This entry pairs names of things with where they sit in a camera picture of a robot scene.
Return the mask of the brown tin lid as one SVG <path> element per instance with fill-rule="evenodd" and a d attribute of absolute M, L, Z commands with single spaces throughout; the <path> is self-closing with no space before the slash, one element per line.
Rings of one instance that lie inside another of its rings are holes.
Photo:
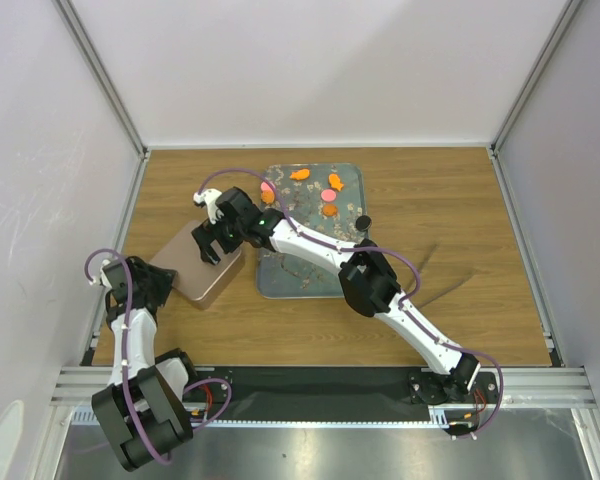
<path fill-rule="evenodd" d="M 193 264 L 194 262 L 203 262 L 200 256 L 200 249 L 191 235 L 191 231 L 199 225 L 200 222 L 197 220 L 192 220 L 185 224 L 180 231 L 156 253 L 149 263 L 157 267 L 173 269 L 177 272 L 179 268 Z M 232 253 L 224 254 L 217 243 L 214 243 L 213 246 L 220 256 L 219 264 L 233 262 L 237 257 L 244 258 L 241 247 Z"/>

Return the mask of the metal tongs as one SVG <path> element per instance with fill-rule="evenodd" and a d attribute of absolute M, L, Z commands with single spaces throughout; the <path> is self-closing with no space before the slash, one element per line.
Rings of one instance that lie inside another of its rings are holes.
<path fill-rule="evenodd" d="M 416 306 L 424 308 L 445 295 L 459 289 L 476 274 L 471 266 L 446 260 L 440 243 L 428 247 L 418 264 L 421 287 L 416 295 Z"/>

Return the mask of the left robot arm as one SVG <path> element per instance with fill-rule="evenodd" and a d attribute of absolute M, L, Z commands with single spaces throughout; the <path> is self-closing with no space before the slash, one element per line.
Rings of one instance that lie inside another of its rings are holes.
<path fill-rule="evenodd" d="M 89 279 L 106 289 L 106 323 L 114 334 L 114 363 L 91 407 L 121 466 L 131 472 L 192 438 L 182 400 L 193 398 L 200 377 L 186 353 L 154 351 L 157 312 L 166 304 L 176 272 L 114 250 Z"/>

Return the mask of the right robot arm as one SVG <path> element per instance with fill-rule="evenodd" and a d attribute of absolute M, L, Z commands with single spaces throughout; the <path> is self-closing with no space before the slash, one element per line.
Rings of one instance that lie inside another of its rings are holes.
<path fill-rule="evenodd" d="M 369 239 L 355 244 L 329 237 L 301 225 L 284 208 L 261 209 L 237 187 L 201 190 L 193 194 L 193 203 L 207 211 L 207 219 L 192 232 L 204 262 L 220 263 L 215 246 L 231 253 L 244 243 L 309 262 L 337 277 L 352 310 L 392 328 L 442 375 L 440 388 L 447 399 L 462 402 L 475 392 L 479 360 L 413 305 L 386 259 L 395 253 Z"/>

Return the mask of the brown cookie tin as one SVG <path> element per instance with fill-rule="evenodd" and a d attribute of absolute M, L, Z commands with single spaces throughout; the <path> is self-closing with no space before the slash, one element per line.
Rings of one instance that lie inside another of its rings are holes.
<path fill-rule="evenodd" d="M 244 264 L 243 257 L 215 266 L 194 262 L 177 270 L 174 288 L 194 307 L 206 310 L 236 278 Z"/>

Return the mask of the small orange cookie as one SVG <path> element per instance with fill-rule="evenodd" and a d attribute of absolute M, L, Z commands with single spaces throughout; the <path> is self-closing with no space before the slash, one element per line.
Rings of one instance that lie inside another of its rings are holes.
<path fill-rule="evenodd" d="M 265 204 L 273 204 L 275 201 L 275 195 L 273 192 L 265 191 L 261 193 L 261 200 Z"/>

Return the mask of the orange fish cookie left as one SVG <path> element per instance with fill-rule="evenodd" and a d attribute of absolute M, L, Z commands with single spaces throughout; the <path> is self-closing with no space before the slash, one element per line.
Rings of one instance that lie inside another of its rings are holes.
<path fill-rule="evenodd" d="M 293 171 L 289 178 L 294 181 L 303 181 L 310 177 L 311 171 L 308 168 Z"/>

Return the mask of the orange fish cookie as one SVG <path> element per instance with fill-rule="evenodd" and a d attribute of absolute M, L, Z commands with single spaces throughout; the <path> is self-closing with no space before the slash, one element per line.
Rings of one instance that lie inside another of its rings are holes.
<path fill-rule="evenodd" d="M 289 178 L 294 181 L 303 181 L 310 177 L 311 171 L 308 168 L 293 171 Z"/>
<path fill-rule="evenodd" d="M 338 174 L 336 173 L 331 173 L 328 176 L 328 182 L 329 182 L 329 186 L 332 190 L 335 190 L 337 192 L 341 192 L 342 189 L 344 188 L 344 183 L 341 180 L 341 178 L 339 177 Z"/>

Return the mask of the dark orange cookie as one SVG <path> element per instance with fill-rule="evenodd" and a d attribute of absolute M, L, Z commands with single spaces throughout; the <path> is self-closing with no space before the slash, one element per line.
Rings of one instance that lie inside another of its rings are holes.
<path fill-rule="evenodd" d="M 334 217 L 338 214 L 338 207 L 333 203 L 325 204 L 322 208 L 322 214 L 325 217 Z"/>

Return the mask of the pink round cookie right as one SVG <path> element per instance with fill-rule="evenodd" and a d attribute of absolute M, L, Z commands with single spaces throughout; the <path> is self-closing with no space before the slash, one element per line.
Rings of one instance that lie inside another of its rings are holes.
<path fill-rule="evenodd" d="M 321 199 L 324 202 L 331 203 L 337 197 L 337 193 L 332 189 L 325 189 L 321 192 Z"/>

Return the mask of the floral blue serving tray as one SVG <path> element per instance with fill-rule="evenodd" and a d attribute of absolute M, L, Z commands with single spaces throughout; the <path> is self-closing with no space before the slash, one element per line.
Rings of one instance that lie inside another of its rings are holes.
<path fill-rule="evenodd" d="M 289 175 L 308 168 L 310 177 L 294 181 Z M 344 183 L 331 202 L 338 214 L 325 217 L 321 192 L 331 189 L 328 176 L 339 175 Z M 359 232 L 355 221 L 367 213 L 366 195 L 361 169 L 352 163 L 277 164 L 264 170 L 264 177 L 276 188 L 272 207 L 287 207 L 293 221 L 282 223 L 284 239 L 292 240 L 292 253 L 258 252 L 256 287 L 269 299 L 341 298 L 338 259 L 350 248 L 368 237 Z"/>

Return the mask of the orange fish cookie right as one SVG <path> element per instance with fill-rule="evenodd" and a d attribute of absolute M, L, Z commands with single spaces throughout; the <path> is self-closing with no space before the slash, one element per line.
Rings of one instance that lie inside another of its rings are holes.
<path fill-rule="evenodd" d="M 328 176 L 328 182 L 329 182 L 329 186 L 332 190 L 335 190 L 337 192 L 341 192 L 342 189 L 344 188 L 344 183 L 341 180 L 341 178 L 339 177 L 338 174 L 336 173 L 331 173 Z"/>

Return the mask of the black sandwich cookie right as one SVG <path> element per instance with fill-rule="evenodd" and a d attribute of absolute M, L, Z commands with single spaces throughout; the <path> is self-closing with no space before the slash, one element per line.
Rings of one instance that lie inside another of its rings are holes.
<path fill-rule="evenodd" d="M 355 221 L 355 228 L 359 232 L 367 232 L 372 225 L 372 219 L 368 215 L 360 215 Z"/>

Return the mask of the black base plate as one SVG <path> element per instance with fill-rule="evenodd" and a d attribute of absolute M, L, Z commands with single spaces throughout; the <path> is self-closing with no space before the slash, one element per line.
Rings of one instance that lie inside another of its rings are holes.
<path fill-rule="evenodd" d="M 194 369 L 232 388 L 222 420 L 371 423 L 429 418 L 431 407 L 477 411 L 497 399 L 495 375 L 482 372 L 468 394 L 420 367 L 231 367 Z"/>

